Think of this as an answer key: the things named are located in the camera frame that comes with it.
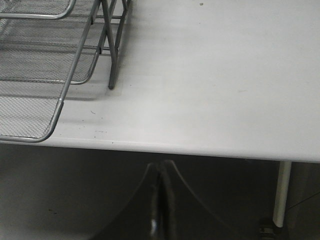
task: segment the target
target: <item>wire mesh tray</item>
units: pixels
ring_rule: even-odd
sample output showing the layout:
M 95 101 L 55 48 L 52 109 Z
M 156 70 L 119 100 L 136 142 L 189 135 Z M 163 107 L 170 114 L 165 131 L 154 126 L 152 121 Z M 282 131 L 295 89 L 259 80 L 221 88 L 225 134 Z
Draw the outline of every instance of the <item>wire mesh tray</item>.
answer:
M 83 81 L 93 71 L 104 25 L 91 25 L 100 1 L 86 1 L 93 5 L 87 21 L 0 20 L 0 140 L 46 139 L 56 125 L 70 77 Z
M 61 19 L 76 0 L 0 0 L 0 18 Z

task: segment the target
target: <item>mesh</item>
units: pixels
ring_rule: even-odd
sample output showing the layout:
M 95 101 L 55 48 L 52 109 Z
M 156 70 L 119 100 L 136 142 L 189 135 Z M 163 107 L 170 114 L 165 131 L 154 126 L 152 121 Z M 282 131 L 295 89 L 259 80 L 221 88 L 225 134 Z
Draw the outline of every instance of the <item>mesh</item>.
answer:
M 1 13 L 59 15 L 70 0 L 0 0 Z
M 87 17 L 0 19 L 0 136 L 39 139 L 48 134 L 90 3 L 86 0 Z M 102 23 L 91 26 L 86 46 L 98 44 L 102 28 Z M 95 52 L 95 47 L 82 50 L 73 81 L 89 76 Z

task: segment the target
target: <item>gray floor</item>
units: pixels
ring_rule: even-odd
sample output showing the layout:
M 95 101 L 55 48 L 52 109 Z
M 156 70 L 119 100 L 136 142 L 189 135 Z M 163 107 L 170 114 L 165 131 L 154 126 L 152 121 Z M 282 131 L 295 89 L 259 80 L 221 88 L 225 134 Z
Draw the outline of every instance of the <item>gray floor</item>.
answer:
M 276 162 L 1 144 L 0 240 L 87 240 L 124 209 L 147 164 L 165 159 L 212 216 L 259 239 L 259 220 L 272 215 Z

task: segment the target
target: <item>white metal leg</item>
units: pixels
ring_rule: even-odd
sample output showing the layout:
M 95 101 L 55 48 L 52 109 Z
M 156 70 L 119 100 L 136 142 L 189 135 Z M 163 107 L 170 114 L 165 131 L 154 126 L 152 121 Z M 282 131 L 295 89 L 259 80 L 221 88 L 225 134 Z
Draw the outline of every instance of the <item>white metal leg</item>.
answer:
M 281 161 L 279 166 L 278 181 L 276 186 L 273 223 L 278 227 L 284 226 L 287 195 L 291 173 L 291 161 Z

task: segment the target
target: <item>desk surface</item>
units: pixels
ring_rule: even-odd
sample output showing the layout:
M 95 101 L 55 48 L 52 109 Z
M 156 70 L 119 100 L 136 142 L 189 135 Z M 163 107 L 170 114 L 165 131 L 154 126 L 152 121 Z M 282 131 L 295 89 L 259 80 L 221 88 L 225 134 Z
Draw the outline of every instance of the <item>desk surface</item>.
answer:
M 44 146 L 320 162 L 319 0 L 133 0 Z

